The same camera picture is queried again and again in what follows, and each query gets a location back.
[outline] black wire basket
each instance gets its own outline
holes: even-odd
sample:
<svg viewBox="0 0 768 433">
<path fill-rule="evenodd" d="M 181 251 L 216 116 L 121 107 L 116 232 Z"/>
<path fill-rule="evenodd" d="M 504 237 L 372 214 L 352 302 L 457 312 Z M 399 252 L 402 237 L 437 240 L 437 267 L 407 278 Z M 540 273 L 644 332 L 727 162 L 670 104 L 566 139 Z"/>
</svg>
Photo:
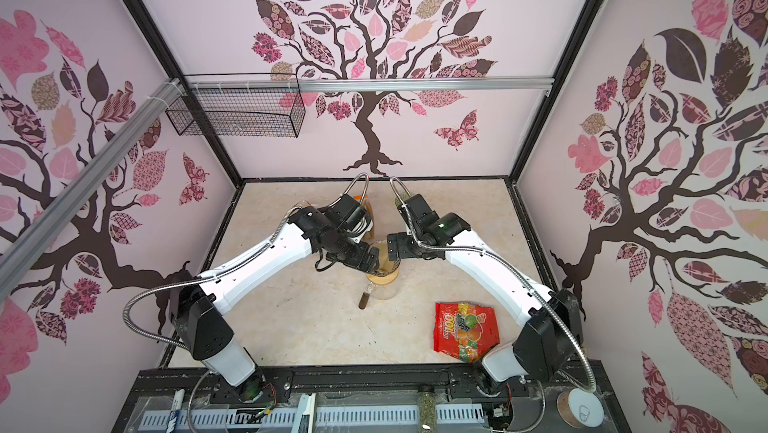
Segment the black wire basket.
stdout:
<svg viewBox="0 0 768 433">
<path fill-rule="evenodd" d="M 278 77 L 280 80 L 291 78 L 296 80 L 296 86 L 196 88 L 191 85 L 188 95 L 197 101 L 191 102 L 186 95 L 178 97 L 165 112 L 179 135 L 212 133 L 298 138 L 306 114 L 298 78 L 295 74 Z M 196 121 L 196 114 L 207 121 Z"/>
</svg>

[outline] orange package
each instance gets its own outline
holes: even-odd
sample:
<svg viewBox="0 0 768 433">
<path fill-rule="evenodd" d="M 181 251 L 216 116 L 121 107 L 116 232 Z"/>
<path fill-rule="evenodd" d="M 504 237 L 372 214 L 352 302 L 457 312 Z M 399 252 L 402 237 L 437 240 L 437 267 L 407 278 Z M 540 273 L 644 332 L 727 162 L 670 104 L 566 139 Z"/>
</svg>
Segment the orange package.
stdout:
<svg viewBox="0 0 768 433">
<path fill-rule="evenodd" d="M 498 344 L 496 313 L 472 303 L 435 304 L 435 351 L 470 363 Z"/>
</svg>

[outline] marker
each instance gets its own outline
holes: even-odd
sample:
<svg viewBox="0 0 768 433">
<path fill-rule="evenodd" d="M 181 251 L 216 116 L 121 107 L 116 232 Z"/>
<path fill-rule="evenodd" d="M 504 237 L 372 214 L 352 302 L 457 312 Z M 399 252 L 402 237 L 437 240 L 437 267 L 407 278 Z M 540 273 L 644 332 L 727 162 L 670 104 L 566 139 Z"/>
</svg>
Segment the marker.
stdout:
<svg viewBox="0 0 768 433">
<path fill-rule="evenodd" d="M 176 431 L 176 422 L 179 418 L 179 412 L 181 411 L 181 403 L 184 401 L 184 389 L 176 390 L 174 394 L 174 402 L 170 405 L 170 416 L 168 417 L 168 427 L 165 428 L 165 433 L 174 433 Z"/>
</svg>

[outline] pink butterfly decal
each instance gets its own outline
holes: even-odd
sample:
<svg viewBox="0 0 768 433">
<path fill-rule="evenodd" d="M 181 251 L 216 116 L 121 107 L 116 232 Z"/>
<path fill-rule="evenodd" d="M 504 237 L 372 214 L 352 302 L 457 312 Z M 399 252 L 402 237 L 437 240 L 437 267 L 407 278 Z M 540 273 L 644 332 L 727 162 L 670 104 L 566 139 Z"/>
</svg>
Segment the pink butterfly decal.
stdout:
<svg viewBox="0 0 768 433">
<path fill-rule="evenodd" d="M 448 140 L 448 144 L 458 151 L 458 145 L 464 143 L 464 139 L 477 140 L 478 129 L 475 123 L 478 122 L 477 110 L 469 112 L 462 120 L 462 126 L 457 128 L 438 128 L 435 133 L 440 138 Z"/>
<path fill-rule="evenodd" d="M 184 169 L 187 170 L 187 176 L 190 178 L 190 182 L 181 191 L 179 197 L 179 205 L 188 204 L 190 201 L 200 201 L 205 197 L 205 189 L 200 184 L 205 182 L 208 173 L 205 173 L 202 167 L 197 167 L 194 161 L 184 154 Z"/>
</svg>

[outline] pink wallpaper wall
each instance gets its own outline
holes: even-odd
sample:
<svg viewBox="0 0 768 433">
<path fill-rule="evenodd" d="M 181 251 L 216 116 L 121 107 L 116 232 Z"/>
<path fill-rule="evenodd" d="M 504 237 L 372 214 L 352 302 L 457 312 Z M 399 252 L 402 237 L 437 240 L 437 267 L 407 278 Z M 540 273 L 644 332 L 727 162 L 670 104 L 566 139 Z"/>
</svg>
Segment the pink wallpaper wall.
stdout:
<svg viewBox="0 0 768 433">
<path fill-rule="evenodd" d="M 297 72 L 305 82 L 548 76 L 584 3 L 145 1 L 187 73 Z M 246 177 L 508 174 L 540 93 L 307 94 L 299 138 L 223 141 Z"/>
<path fill-rule="evenodd" d="M 610 0 L 522 190 L 633 431 L 764 431 L 768 0 Z"/>
<path fill-rule="evenodd" d="M 0 249 L 164 78 L 120 0 L 0 2 Z M 197 273 L 232 193 L 204 140 L 152 125 L 0 305 L 3 431 L 111 428 L 162 350 L 124 326 L 123 305 Z M 168 332 L 167 304 L 134 318 Z"/>
</svg>

